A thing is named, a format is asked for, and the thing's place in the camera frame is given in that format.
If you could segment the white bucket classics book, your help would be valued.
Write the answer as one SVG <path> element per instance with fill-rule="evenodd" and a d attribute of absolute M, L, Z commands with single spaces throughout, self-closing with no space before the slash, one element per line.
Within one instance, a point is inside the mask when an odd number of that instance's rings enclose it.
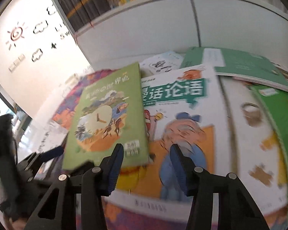
<path fill-rule="evenodd" d="M 288 203 L 287 173 L 277 135 L 265 110 L 242 82 L 221 77 L 236 137 L 238 176 L 263 215 Z"/>

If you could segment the olive green history book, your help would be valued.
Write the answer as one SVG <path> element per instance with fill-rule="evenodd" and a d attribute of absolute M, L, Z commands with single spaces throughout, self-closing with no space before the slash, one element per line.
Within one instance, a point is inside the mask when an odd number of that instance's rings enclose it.
<path fill-rule="evenodd" d="M 139 63 L 125 66 L 83 89 L 69 129 L 62 168 L 99 165 L 116 144 L 123 167 L 147 164 L 149 148 Z"/>

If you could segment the green cricket fables book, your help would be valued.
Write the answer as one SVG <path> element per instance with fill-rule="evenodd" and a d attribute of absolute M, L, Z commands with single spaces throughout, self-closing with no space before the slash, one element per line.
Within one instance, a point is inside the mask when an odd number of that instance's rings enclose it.
<path fill-rule="evenodd" d="M 250 85 L 250 90 L 264 107 L 282 148 L 288 178 L 288 92 L 264 85 Z"/>

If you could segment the white Confucius cartoon book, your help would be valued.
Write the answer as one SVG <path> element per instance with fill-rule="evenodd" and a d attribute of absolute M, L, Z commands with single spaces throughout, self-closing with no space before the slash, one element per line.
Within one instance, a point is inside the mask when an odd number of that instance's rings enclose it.
<path fill-rule="evenodd" d="M 214 68 L 201 64 L 144 77 L 141 86 L 150 161 L 122 169 L 116 187 L 189 203 L 170 159 L 173 144 L 210 173 L 224 176 L 231 169 L 225 102 Z"/>

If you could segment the teal green cover book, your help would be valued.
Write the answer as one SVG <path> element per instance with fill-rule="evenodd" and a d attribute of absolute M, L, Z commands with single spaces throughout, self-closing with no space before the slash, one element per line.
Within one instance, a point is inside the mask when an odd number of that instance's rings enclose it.
<path fill-rule="evenodd" d="M 270 60 L 263 56 L 227 48 L 189 48 L 181 68 L 210 65 L 219 76 L 266 85 L 288 92 L 288 79 Z"/>

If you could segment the white picture book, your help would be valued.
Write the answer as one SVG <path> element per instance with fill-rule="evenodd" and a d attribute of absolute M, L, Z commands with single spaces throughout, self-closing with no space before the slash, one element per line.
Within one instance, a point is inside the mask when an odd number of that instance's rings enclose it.
<path fill-rule="evenodd" d="M 288 68 L 274 62 L 271 64 L 272 67 L 258 67 L 259 75 L 257 77 L 238 75 L 234 79 L 288 92 Z"/>

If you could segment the floral quilted mat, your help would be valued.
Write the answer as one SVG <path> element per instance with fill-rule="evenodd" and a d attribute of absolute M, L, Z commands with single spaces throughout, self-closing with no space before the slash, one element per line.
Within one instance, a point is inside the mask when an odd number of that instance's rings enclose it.
<path fill-rule="evenodd" d="M 105 202 L 109 229 L 182 229 L 191 206 L 179 188 L 170 146 L 198 166 L 225 175 L 231 169 L 226 107 L 210 66 L 141 77 L 139 64 L 86 82 L 72 92 L 74 111 L 49 123 L 39 151 L 66 139 L 63 170 L 100 164 L 116 144 L 124 160 L 115 191 Z"/>

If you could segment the white calligraphy book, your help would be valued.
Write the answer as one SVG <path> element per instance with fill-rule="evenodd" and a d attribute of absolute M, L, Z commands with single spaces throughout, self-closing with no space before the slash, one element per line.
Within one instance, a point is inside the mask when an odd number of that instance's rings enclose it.
<path fill-rule="evenodd" d="M 147 58 L 139 63 L 141 77 L 152 76 L 179 69 L 183 60 L 183 56 L 174 51 L 168 51 Z"/>

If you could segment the black book set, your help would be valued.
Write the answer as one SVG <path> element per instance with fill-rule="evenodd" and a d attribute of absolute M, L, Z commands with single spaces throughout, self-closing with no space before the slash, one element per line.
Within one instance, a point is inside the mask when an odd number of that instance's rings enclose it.
<path fill-rule="evenodd" d="M 75 32 L 111 9 L 107 0 L 58 0 L 58 3 Z"/>

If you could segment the white bookshelf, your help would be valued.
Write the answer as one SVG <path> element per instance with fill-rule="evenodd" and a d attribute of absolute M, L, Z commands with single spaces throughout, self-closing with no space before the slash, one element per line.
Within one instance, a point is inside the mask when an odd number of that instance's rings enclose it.
<path fill-rule="evenodd" d="M 246 51 L 288 66 L 288 14 L 262 0 L 135 0 L 72 36 L 95 70 L 192 46 Z"/>

